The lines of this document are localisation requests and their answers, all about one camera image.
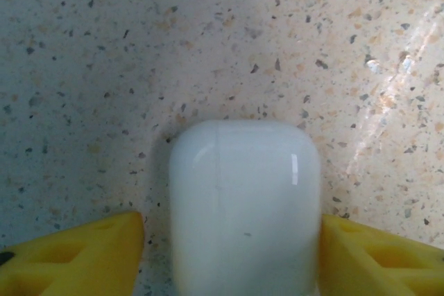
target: speckled countertop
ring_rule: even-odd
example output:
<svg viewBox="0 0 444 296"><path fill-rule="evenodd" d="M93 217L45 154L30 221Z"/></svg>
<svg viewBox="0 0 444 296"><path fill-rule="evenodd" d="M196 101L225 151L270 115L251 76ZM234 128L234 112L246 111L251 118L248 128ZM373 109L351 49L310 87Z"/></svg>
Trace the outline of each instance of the speckled countertop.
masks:
<svg viewBox="0 0 444 296"><path fill-rule="evenodd" d="M278 119L323 211L444 247L444 0L1 0L0 247L143 213L172 295L167 161L205 119Z"/></svg>

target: countertop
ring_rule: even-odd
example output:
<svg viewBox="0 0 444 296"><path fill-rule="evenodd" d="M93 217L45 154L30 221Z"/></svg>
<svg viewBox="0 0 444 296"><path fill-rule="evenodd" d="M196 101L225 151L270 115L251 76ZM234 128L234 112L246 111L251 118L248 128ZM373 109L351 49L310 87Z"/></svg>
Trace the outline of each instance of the countertop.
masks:
<svg viewBox="0 0 444 296"><path fill-rule="evenodd" d="M167 162L205 119L314 140L323 211L444 248L444 0L1 0L0 247L129 209L172 295Z"/></svg>

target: granite countertop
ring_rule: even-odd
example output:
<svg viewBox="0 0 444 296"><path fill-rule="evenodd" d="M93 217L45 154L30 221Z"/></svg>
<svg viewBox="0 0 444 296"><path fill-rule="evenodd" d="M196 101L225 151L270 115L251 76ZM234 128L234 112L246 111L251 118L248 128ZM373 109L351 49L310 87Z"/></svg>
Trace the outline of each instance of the granite countertop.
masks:
<svg viewBox="0 0 444 296"><path fill-rule="evenodd" d="M167 161L205 119L313 138L323 211L444 248L444 0L1 0L0 247L142 212L171 295Z"/></svg>

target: terrazzo surface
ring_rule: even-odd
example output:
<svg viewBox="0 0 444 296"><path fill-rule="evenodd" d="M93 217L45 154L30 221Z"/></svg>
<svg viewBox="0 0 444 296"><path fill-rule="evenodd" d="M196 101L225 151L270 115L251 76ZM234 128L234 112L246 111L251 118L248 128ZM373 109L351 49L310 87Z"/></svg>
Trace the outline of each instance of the terrazzo surface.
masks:
<svg viewBox="0 0 444 296"><path fill-rule="evenodd" d="M174 295L178 134L277 119L314 140L325 213L444 248L444 0L0 8L0 247L135 209L146 243L134 295Z"/></svg>

